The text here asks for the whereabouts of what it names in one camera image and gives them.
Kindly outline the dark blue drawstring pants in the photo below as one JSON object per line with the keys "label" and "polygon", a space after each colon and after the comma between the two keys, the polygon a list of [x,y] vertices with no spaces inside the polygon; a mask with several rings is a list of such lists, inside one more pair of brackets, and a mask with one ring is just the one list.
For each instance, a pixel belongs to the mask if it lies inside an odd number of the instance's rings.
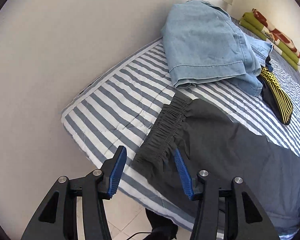
{"label": "dark blue drawstring pants", "polygon": [[190,173],[219,178],[222,188],[241,177],[279,234],[300,226],[300,157],[231,121],[214,105],[177,93],[164,105],[132,168],[191,216],[197,204],[184,193],[174,161],[180,153]]}

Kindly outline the dark sock foot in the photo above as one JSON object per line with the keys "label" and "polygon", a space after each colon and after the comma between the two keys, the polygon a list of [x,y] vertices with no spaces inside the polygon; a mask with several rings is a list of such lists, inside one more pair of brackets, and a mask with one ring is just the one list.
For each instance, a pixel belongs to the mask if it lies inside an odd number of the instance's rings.
{"label": "dark sock foot", "polygon": [[146,209],[146,216],[152,227],[151,233],[144,240],[177,239],[178,226],[172,220]]}

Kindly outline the black yellow patterned garment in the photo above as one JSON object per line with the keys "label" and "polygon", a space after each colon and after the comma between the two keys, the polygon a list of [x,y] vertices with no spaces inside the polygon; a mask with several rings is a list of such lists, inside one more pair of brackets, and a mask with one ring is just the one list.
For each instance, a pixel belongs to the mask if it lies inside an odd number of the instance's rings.
{"label": "black yellow patterned garment", "polygon": [[263,86],[261,96],[279,122],[287,126],[290,124],[293,114],[293,104],[273,74],[273,67],[270,61],[270,56],[267,56],[264,66],[261,66],[261,73],[257,77]]}

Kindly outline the blue white striped bed quilt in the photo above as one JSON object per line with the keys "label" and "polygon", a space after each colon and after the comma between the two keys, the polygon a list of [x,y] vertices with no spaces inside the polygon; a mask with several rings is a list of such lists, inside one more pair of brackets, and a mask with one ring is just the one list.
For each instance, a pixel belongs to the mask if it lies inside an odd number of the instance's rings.
{"label": "blue white striped bed quilt", "polygon": [[[231,121],[242,124],[269,142],[300,157],[300,73],[272,52],[271,65],[280,86],[293,104],[292,120],[283,125],[261,98],[249,96],[228,81],[205,83],[183,90],[193,100],[204,100]],[[127,161],[119,189],[144,207],[191,229],[194,217],[165,198],[132,168],[133,159],[175,89],[162,40],[157,39],[98,77],[62,114],[62,124],[96,166],[125,146]]]}

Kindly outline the red cream folded blanket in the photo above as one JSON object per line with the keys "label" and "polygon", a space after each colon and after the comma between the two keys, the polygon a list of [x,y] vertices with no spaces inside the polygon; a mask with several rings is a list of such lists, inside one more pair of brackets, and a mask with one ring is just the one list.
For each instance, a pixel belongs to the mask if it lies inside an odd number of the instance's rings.
{"label": "red cream folded blanket", "polygon": [[292,39],[289,38],[282,31],[277,29],[269,20],[267,20],[257,9],[252,9],[254,17],[258,19],[265,27],[269,29],[277,38],[279,38],[299,59],[300,59],[300,51],[296,48]]}

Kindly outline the light blue denim garment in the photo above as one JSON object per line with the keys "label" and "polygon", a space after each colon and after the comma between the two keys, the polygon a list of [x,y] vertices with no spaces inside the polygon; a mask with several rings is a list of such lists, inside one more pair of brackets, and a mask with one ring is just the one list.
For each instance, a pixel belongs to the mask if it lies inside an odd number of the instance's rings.
{"label": "light blue denim garment", "polygon": [[261,94],[257,77],[273,46],[244,33],[222,8],[206,1],[175,4],[161,34],[176,89],[226,80],[250,96]]}

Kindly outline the green folded blanket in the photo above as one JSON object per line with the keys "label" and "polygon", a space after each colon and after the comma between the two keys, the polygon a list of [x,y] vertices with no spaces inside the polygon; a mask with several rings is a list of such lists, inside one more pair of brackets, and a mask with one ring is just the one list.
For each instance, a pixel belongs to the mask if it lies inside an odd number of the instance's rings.
{"label": "green folded blanket", "polygon": [[270,42],[275,51],[277,51],[294,70],[298,70],[300,67],[300,59],[272,32],[269,31],[261,22],[254,17],[253,12],[245,12],[239,21],[239,24],[260,39]]}

